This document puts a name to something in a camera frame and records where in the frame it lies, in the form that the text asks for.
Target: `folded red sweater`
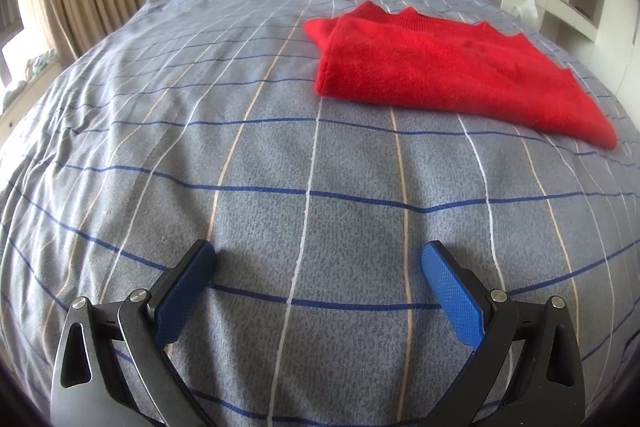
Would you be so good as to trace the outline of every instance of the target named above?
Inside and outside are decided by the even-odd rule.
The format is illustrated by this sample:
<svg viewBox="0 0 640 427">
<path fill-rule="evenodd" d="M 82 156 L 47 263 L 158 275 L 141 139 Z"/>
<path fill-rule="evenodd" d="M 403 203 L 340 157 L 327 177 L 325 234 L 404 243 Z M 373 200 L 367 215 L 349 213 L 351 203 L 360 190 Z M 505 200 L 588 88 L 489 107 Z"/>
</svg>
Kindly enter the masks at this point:
<svg viewBox="0 0 640 427">
<path fill-rule="evenodd" d="M 316 93 L 355 102 L 480 114 L 613 149 L 616 132 L 570 70 L 523 34 L 396 15 L 370 1 L 305 32 L 321 50 Z"/>
</svg>

